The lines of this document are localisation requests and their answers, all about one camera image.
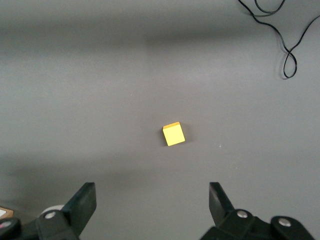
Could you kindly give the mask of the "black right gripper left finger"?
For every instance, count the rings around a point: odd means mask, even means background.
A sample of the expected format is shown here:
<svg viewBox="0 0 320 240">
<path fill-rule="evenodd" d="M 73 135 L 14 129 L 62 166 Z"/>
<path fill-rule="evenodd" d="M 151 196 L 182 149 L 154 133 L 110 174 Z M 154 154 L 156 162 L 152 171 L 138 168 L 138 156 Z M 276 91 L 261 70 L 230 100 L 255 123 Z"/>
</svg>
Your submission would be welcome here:
<svg viewBox="0 0 320 240">
<path fill-rule="evenodd" d="M 96 185 L 86 182 L 60 209 L 51 207 L 27 224 L 0 220 L 2 240 L 78 240 L 97 207 Z"/>
</svg>

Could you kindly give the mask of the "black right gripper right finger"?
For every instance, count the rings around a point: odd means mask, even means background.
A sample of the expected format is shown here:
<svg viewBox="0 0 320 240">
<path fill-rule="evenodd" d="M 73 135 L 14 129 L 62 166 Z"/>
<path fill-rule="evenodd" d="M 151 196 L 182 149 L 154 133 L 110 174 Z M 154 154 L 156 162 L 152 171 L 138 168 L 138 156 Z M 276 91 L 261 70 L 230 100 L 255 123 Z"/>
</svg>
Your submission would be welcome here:
<svg viewBox="0 0 320 240">
<path fill-rule="evenodd" d="M 214 222 L 202 240 L 313 240 L 296 219 L 274 216 L 264 222 L 244 209 L 232 205 L 218 182 L 209 184 L 209 210 Z"/>
</svg>

